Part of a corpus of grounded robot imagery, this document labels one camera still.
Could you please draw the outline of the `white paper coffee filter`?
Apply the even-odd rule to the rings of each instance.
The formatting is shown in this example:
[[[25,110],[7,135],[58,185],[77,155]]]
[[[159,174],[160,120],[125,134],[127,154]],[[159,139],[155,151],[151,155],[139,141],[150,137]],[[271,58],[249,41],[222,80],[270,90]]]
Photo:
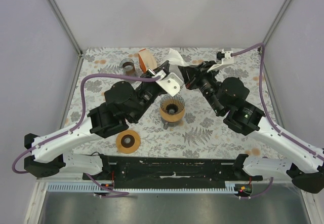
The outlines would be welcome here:
[[[183,57],[177,50],[171,49],[169,50],[169,54],[167,55],[169,61],[169,71],[174,72],[180,79],[183,80],[183,76],[180,72],[180,67],[188,67],[190,66],[189,63],[185,62]]]

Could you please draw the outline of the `glass carafe brown band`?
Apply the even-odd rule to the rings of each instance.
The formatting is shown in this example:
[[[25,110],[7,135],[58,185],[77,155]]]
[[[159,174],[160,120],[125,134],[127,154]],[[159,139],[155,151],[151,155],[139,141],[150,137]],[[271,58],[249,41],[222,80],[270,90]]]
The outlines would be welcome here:
[[[123,59],[120,62],[119,67],[123,70],[124,75],[138,77],[134,61],[131,58]]]

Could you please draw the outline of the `ribbed glass dripper cone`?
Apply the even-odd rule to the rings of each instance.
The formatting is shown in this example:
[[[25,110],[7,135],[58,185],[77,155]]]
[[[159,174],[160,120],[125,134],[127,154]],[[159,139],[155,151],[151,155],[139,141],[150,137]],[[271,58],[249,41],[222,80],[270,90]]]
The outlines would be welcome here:
[[[180,95],[165,95],[160,101],[160,109],[168,115],[176,115],[185,109],[185,101]]]

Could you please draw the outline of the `glass coffee server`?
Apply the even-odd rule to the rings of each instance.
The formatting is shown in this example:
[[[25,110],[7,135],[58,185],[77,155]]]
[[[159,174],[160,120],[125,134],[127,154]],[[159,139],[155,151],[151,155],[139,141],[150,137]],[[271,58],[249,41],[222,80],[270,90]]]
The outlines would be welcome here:
[[[163,129],[167,130],[168,128],[174,128],[179,126],[182,123],[182,120],[176,121],[176,122],[169,122],[164,119],[161,120],[163,123]]]

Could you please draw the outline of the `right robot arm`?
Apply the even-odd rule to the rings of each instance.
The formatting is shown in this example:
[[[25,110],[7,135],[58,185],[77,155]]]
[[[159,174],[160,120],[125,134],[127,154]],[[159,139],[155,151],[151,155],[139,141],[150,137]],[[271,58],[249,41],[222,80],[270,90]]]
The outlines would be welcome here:
[[[323,190],[323,149],[308,143],[296,144],[297,137],[270,122],[263,110],[249,103],[249,89],[240,78],[216,80],[217,71],[209,70],[214,61],[178,69],[188,90],[200,90],[215,115],[223,117],[228,128],[254,138],[282,154],[285,159],[269,159],[240,154],[232,174],[237,180],[264,178],[291,179],[294,186],[317,194]]]

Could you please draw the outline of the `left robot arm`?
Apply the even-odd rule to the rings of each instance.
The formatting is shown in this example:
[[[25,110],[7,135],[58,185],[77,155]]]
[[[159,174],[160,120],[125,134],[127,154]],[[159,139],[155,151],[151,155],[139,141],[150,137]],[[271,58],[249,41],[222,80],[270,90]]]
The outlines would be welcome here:
[[[88,114],[82,113],[73,127],[46,136],[27,134],[25,147],[31,155],[24,158],[25,171],[37,178],[67,172],[109,178],[111,167],[101,156],[74,155],[71,149],[109,138],[127,130],[128,123],[137,123],[158,96],[168,93],[160,84],[167,81],[169,67],[165,61],[139,78],[112,74],[110,77],[119,81],[104,93],[104,103]]]

